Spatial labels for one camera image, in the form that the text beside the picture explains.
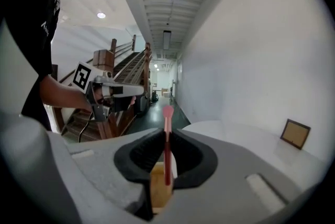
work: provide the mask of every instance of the staircase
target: staircase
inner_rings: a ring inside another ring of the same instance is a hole
[[[145,50],[140,53],[132,53],[123,61],[121,61],[113,69],[114,80],[118,83],[130,83],[143,85],[144,65],[145,65]],[[69,122],[63,129],[63,136],[67,141],[78,142],[79,134],[85,127],[90,117],[89,112],[77,109]],[[119,130],[115,133],[122,135],[125,129],[129,127],[128,122],[133,120],[133,110],[121,111],[114,115],[114,126]],[[82,134],[81,142],[101,140],[101,126],[96,122],[90,122]]]

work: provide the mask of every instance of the white wall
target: white wall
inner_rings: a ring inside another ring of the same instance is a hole
[[[177,81],[177,63],[173,63],[170,71],[169,71],[169,81],[170,81],[170,87],[172,86],[172,81]],[[172,95],[175,96],[176,94],[176,84],[173,85],[173,91]]]
[[[58,79],[73,71],[79,61],[93,58],[94,51],[110,49],[112,39],[117,39],[118,46],[131,42],[132,35],[120,29],[58,24],[51,47],[52,64],[58,65]]]
[[[172,86],[169,72],[164,71],[153,71],[151,73],[151,83],[157,83],[157,87],[154,87],[153,90],[162,90],[162,88],[170,89]]]
[[[141,52],[146,48],[146,41],[143,36],[136,36],[135,52]]]
[[[311,126],[304,150],[331,158],[335,37],[321,0],[219,0],[188,37],[177,101],[191,122],[232,121],[280,136],[290,118]]]

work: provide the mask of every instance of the floor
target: floor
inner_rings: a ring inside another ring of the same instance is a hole
[[[149,108],[147,114],[141,118],[136,118],[134,123],[129,128],[127,134],[132,134],[149,128],[164,128],[163,108],[170,105],[170,99],[159,96],[159,100],[153,103]],[[177,104],[171,104],[174,108],[172,117],[172,129],[183,129],[190,123],[184,116],[182,110]]]

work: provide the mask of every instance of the white table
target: white table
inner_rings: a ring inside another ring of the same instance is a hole
[[[201,121],[183,130],[200,133],[252,151],[306,190],[322,181],[328,164],[262,129],[221,121]]]

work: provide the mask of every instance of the black t-shirt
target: black t-shirt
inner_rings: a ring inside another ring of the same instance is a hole
[[[57,27],[59,7],[59,0],[4,0],[3,10],[14,40],[39,75],[22,114],[38,120],[47,130],[51,128],[40,98],[39,83],[52,73],[51,40]]]

